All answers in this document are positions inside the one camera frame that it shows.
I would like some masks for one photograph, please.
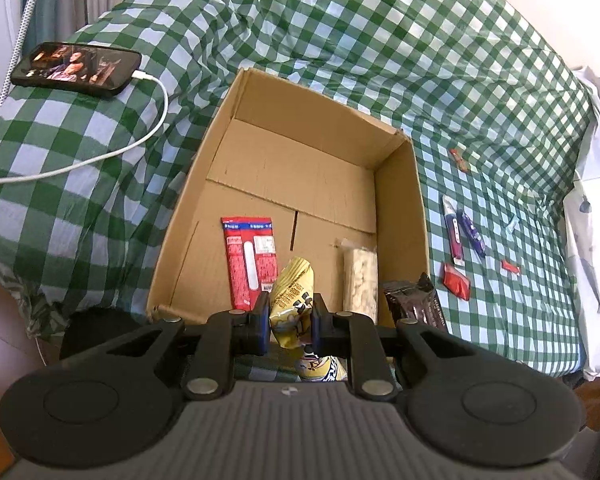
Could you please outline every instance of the brown wrapper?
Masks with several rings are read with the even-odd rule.
[[[394,322],[409,317],[448,332],[436,288],[426,273],[417,283],[384,282],[382,290]]]

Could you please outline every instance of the video playing on phone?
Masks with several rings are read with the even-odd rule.
[[[30,55],[30,69],[24,76],[113,88],[112,76],[119,63],[120,53],[115,50],[42,44]]]

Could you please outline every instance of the white cloth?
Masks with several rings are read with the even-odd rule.
[[[576,279],[578,322],[587,353],[583,372],[593,380],[600,377],[600,78],[588,67],[574,74],[589,89],[594,119],[582,139],[564,217],[567,265]]]

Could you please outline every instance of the phone screen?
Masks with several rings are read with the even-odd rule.
[[[130,50],[42,43],[22,59],[11,78],[15,84],[25,86],[115,94],[124,88],[140,59],[140,54]]]

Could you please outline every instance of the cardboard box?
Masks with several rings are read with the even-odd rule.
[[[253,69],[238,74],[189,171],[155,270],[150,316],[204,323],[231,308],[220,218],[238,215],[271,217],[279,268],[306,258],[333,312],[342,309],[340,238],[378,247],[380,282],[429,272],[411,141]],[[378,317],[392,326],[384,298]]]

